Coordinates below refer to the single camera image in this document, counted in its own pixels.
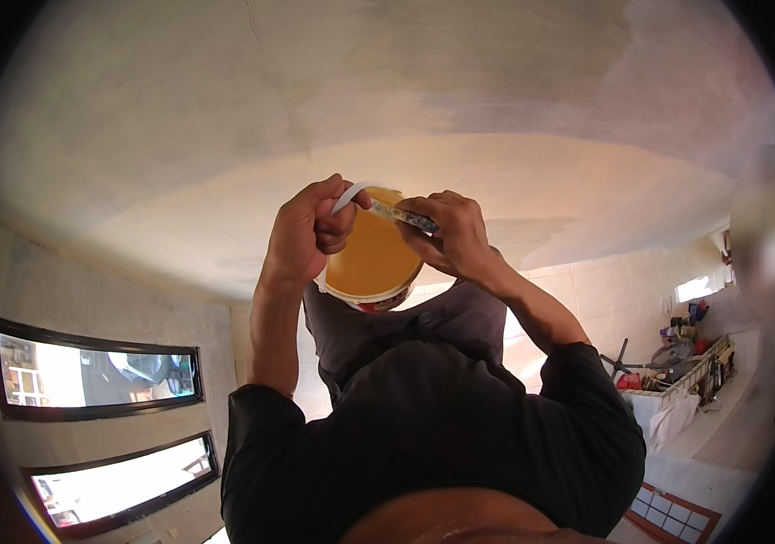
black t-shirt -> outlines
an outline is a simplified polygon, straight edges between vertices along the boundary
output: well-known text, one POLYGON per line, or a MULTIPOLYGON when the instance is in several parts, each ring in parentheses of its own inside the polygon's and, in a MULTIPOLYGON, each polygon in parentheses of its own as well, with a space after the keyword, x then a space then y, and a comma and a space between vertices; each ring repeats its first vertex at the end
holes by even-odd
POLYGON ((526 394, 504 367, 408 341, 353 375, 326 419, 243 386, 229 398, 222 515, 231 542, 335 542, 382 503, 485 487, 558 527, 609 534, 641 486, 642 431, 596 350, 557 349, 526 394))

ceiling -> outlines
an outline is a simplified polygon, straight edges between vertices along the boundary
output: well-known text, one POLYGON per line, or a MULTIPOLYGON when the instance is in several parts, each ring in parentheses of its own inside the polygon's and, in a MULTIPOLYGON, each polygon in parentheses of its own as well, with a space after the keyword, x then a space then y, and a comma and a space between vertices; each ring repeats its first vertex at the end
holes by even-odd
POLYGON ((774 86, 709 0, 50 3, 0 81, 0 222, 232 302, 334 171, 478 199, 533 268, 723 226, 766 143, 774 86))

man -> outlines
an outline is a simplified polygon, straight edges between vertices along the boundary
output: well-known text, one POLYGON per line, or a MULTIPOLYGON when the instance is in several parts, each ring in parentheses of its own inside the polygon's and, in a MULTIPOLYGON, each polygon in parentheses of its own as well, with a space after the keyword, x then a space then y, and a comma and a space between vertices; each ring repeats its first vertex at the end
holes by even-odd
MULTIPOLYGON (((283 205, 251 308, 247 385, 229 398, 222 514, 231 542, 588 542, 642 482, 640 428, 578 320, 487 243, 480 207, 446 190, 400 208, 432 267, 458 278, 405 311, 365 314, 312 280, 356 206, 338 174, 283 205), (293 403, 300 300, 333 412, 293 403), (548 355, 540 395, 502 366, 506 306, 548 355)), ((364 192, 357 204, 367 209, 364 192)))

man's right hand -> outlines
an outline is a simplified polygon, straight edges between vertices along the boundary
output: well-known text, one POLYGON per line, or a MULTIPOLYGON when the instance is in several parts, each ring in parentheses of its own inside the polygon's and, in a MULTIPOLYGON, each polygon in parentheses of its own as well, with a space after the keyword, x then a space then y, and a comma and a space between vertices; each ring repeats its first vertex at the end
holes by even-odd
POLYGON ((396 207, 426 215, 439 226, 430 237, 410 224, 397 223, 405 243, 436 270, 482 285, 510 268, 487 243, 481 207, 474 200, 445 190, 426 199, 405 199, 396 207))

paint bucket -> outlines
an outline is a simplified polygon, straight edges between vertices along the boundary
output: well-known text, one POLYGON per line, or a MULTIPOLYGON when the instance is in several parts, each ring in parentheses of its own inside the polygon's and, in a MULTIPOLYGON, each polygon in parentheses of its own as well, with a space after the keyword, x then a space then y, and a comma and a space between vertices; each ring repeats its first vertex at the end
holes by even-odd
MULTIPOLYGON (((356 184, 347 192, 356 194, 363 188, 385 204, 394 205, 403 199, 398 190, 368 183, 356 184)), ((343 205, 340 199, 334 213, 343 205)), ((359 209, 346 248, 330 255, 327 267, 318 277, 318 287, 352 308, 379 313, 399 306, 408 298, 423 266, 391 219, 359 209)))

